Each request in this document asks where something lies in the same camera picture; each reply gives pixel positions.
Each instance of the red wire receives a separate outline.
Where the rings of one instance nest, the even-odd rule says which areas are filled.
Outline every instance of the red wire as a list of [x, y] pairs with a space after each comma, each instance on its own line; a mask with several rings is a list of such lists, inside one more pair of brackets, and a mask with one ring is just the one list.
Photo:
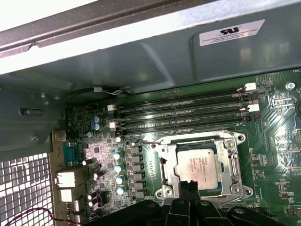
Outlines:
[[46, 209], [46, 208], [43, 208], [43, 207], [37, 207], [37, 208], [32, 208], [32, 209], [28, 209], [26, 210], [24, 213], [20, 213], [19, 215], [17, 215], [16, 217], [14, 217], [11, 221], [9, 221], [6, 225], [4, 226], [9, 226], [12, 222], [14, 222], [15, 220], [21, 218], [24, 214], [26, 213], [29, 213], [29, 212], [32, 212], [34, 210], [43, 210], [43, 211], [46, 211], [48, 212], [50, 218], [54, 221], [62, 221], [62, 222], [66, 222], [66, 223], [73, 223], [73, 224], [77, 224], [77, 225], [81, 225], [81, 223], [79, 222], [75, 222], [75, 221], [72, 221], [72, 220], [66, 220], [66, 219], [57, 219], [55, 217], [53, 217], [52, 213], [50, 212], [50, 210]]

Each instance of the capacitor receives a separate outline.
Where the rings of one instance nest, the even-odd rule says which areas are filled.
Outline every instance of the capacitor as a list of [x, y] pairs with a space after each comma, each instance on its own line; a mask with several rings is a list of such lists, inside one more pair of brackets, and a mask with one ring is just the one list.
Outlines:
[[87, 166], [87, 165], [90, 165], [90, 164], [92, 164], [93, 162], [95, 162], [96, 161], [96, 159], [95, 158], [92, 158], [92, 159], [86, 159], [86, 160], [84, 160], [83, 161], [83, 166]]
[[88, 133], [87, 133], [87, 137], [88, 137], [88, 138], [91, 138], [92, 136], [93, 136], [93, 134], [92, 134], [91, 132], [88, 132]]
[[116, 152], [116, 153], [114, 153], [114, 155], [113, 155], [113, 158], [115, 159], [115, 160], [118, 160], [118, 159], [120, 159], [122, 157], [122, 153], [121, 152]]
[[116, 183], [118, 185], [121, 185], [123, 182], [125, 182], [126, 177], [124, 175], [120, 175], [119, 177], [116, 178]]
[[99, 130], [99, 128], [100, 128], [100, 125], [98, 123], [95, 123], [94, 126], [93, 126], [93, 129]]
[[117, 143], [120, 143], [122, 141], [121, 137], [116, 137], [115, 140], [116, 140]]
[[98, 179], [98, 178], [102, 177], [103, 175], [104, 175], [104, 171], [101, 170], [94, 174], [94, 178]]
[[94, 206], [95, 204], [97, 204], [97, 198], [92, 199], [92, 200], [89, 202], [89, 207], [92, 207], [92, 206]]
[[90, 195], [88, 195], [88, 200], [92, 200], [97, 196], [97, 192], [92, 192]]
[[120, 186], [118, 189], [117, 189], [117, 194], [119, 195], [123, 195], [124, 192], [127, 191], [127, 187], [125, 187], [124, 185]]
[[118, 164], [117, 166], [114, 167], [116, 173], [120, 173], [123, 169], [124, 169], [123, 164]]
[[98, 118], [97, 116], [94, 116], [94, 117], [93, 117], [93, 122], [94, 122], [94, 123], [98, 123], [98, 122], [99, 122], [99, 118]]

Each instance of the cable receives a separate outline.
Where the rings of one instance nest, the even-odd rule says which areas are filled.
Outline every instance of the cable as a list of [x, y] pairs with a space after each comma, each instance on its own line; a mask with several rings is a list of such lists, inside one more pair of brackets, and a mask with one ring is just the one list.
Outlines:
[[126, 91], [126, 90], [120, 90], [120, 89], [116, 89], [116, 88], [89, 87], [89, 88], [79, 89], [79, 90], [71, 92], [64, 99], [64, 101], [66, 102], [69, 98], [80, 95], [80, 94], [96, 93], [96, 92], [105, 92], [105, 93], [113, 95], [113, 96], [117, 96], [121, 93], [126, 94], [126, 95], [134, 95], [134, 93], [129, 90]]
[[28, 209], [26, 210], [24, 213], [20, 213], [19, 215], [17, 215], [16, 217], [14, 217], [11, 221], [9, 221], [7, 224], [5, 224], [4, 226], [10, 226], [10, 224], [14, 221], [16, 221], [17, 219], [21, 218], [24, 214], [26, 213], [30, 213], [34, 210], [43, 210], [43, 211], [46, 211], [48, 212], [50, 218], [54, 221], [61, 221], [61, 222], [66, 222], [66, 223], [73, 223], [73, 224], [76, 224], [76, 225], [81, 225], [80, 222], [75, 222], [75, 221], [72, 221], [72, 220], [66, 220], [66, 219], [57, 219], [55, 217], [53, 217], [52, 213], [50, 212], [50, 210], [46, 209], [46, 208], [43, 208], [43, 207], [37, 207], [37, 208], [32, 208], [32, 209]]
[[92, 218], [90, 219], [90, 221], [92, 221], [92, 220], [95, 219], [95, 218], [101, 218], [101, 217], [98, 216], [98, 215], [95, 215], [94, 217], [92, 217]]

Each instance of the metal bracket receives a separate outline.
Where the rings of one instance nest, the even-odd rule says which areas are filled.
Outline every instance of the metal bracket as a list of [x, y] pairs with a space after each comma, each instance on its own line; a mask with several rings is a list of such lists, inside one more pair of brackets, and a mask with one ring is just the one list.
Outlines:
[[[219, 175], [219, 181], [222, 183], [221, 194], [217, 196], [204, 196], [202, 199], [225, 205], [252, 196], [253, 190], [242, 184], [238, 158], [237, 145], [243, 143], [245, 140], [246, 136], [242, 133], [219, 130], [167, 136], [155, 142], [146, 142], [150, 150], [158, 152], [159, 158], [166, 160], [164, 165], [161, 163], [161, 177], [164, 185], [155, 192], [157, 198], [164, 200], [165, 198], [179, 197], [177, 185], [181, 179], [175, 172], [175, 168], [178, 165], [177, 146], [200, 141], [210, 141], [215, 144], [217, 150], [216, 164], [223, 164], [223, 172]], [[173, 192], [169, 192], [170, 195], [167, 195], [166, 188], [173, 188]]]

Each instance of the white connector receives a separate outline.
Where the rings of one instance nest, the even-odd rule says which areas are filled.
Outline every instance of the white connector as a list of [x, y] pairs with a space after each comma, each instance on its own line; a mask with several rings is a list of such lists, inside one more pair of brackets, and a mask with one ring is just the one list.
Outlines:
[[249, 91], [249, 90], [256, 90], [256, 82], [252, 82], [252, 83], [247, 83], [245, 85], [245, 91]]
[[114, 128], [117, 128], [118, 127], [118, 124], [116, 122], [110, 122], [109, 123], [109, 128], [110, 129], [114, 129]]
[[259, 104], [248, 105], [247, 109], [248, 109], [248, 112], [258, 112], [260, 110]]
[[108, 105], [108, 111], [115, 111], [116, 109], [116, 105]]

